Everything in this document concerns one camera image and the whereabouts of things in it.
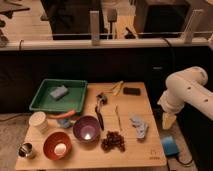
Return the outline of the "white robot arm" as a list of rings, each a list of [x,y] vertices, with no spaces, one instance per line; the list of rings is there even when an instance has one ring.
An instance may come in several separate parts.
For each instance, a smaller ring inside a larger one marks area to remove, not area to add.
[[[213,92],[205,88],[207,81],[207,72],[197,66],[172,73],[166,78],[166,90],[157,102],[163,109],[164,130],[172,127],[186,103],[213,121]]]

